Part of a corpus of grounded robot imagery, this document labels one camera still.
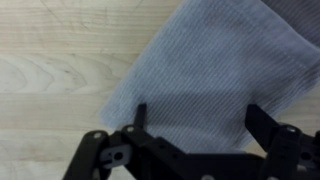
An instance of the screw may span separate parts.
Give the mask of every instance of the screw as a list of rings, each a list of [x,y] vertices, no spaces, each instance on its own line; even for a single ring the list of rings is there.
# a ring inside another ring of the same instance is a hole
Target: screw
[[[95,138],[95,139],[98,139],[98,138],[100,138],[101,137],[101,133],[100,132],[97,132],[97,133],[94,133],[94,135],[93,135],[93,137]]]
[[[267,180],[279,180],[279,178],[276,178],[276,177],[271,176],[271,177],[268,177]]]
[[[214,177],[206,174],[201,177],[201,180],[214,180]]]
[[[128,132],[133,132],[133,130],[134,130],[134,127],[131,127],[131,126],[130,126],[130,127],[127,128],[127,131],[128,131]]]
[[[294,127],[288,126],[287,130],[290,132],[296,132],[296,129]]]

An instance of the wooden table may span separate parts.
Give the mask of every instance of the wooden table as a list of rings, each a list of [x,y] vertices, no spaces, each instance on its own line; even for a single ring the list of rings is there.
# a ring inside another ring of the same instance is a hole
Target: wooden table
[[[0,179],[61,179],[85,132],[111,132],[100,108],[180,2],[0,1]],[[320,89],[280,119],[312,133],[319,105]]]

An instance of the screw hole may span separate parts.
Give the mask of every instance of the screw hole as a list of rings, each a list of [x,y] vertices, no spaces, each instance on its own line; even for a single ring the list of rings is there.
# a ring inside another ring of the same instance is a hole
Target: screw hole
[[[123,158],[123,154],[121,152],[117,152],[115,155],[114,155],[114,159],[119,161]]]
[[[172,154],[172,158],[173,158],[173,159],[178,159],[178,154],[173,153],[173,154]]]
[[[282,149],[289,149],[288,146],[282,146]]]
[[[310,160],[311,159],[311,154],[308,153],[308,152],[303,152],[303,153],[301,153],[301,158],[303,160]]]
[[[163,144],[160,144],[160,145],[159,145],[159,148],[160,148],[160,149],[164,149],[164,148],[166,148],[166,146],[163,145]]]

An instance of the gray cloth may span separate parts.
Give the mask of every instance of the gray cloth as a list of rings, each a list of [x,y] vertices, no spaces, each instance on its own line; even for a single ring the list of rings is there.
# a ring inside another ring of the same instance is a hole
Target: gray cloth
[[[276,115],[319,81],[319,49],[257,0],[187,0],[102,110],[109,127],[149,107],[147,130],[186,152],[243,148],[246,107]]]

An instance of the wood grain surface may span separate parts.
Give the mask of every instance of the wood grain surface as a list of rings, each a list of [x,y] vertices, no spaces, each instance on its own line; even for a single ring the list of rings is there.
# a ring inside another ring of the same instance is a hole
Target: wood grain surface
[[[0,1],[0,179],[61,179],[85,132],[112,132],[100,108],[180,2]],[[319,105],[320,88],[279,119],[312,134]]]

